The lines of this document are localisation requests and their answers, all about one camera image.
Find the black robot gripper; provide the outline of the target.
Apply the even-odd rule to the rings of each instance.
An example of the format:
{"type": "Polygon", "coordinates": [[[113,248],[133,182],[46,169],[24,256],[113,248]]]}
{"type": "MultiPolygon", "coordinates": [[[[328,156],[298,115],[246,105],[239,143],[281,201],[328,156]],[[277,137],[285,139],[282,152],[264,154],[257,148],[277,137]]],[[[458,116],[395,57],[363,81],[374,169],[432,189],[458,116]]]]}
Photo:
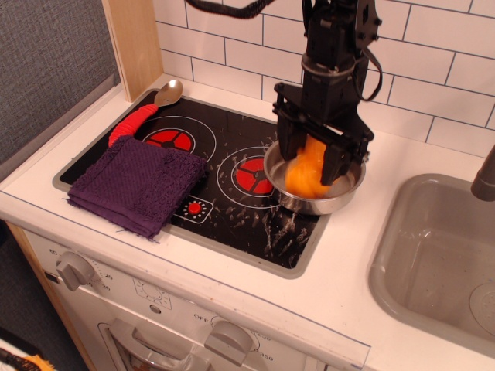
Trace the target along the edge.
{"type": "Polygon", "coordinates": [[[369,59],[341,72],[309,64],[303,85],[277,83],[274,112],[282,158],[294,159],[306,146],[308,134],[328,144],[323,155],[321,183],[331,186],[353,165],[361,167],[374,134],[357,113],[362,100],[369,59]]]}

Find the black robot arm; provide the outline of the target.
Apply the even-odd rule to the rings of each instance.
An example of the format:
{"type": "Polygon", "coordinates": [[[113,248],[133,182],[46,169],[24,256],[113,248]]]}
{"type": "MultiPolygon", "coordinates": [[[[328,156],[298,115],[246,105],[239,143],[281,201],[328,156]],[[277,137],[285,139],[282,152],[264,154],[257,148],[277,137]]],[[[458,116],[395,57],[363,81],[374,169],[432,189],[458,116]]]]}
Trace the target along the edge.
{"type": "Polygon", "coordinates": [[[304,1],[303,82],[278,83],[274,112],[282,158],[294,159],[308,137],[325,144],[321,182],[329,186],[364,162],[374,134],[357,113],[364,101],[369,50],[382,21],[373,1],[304,1]]]}

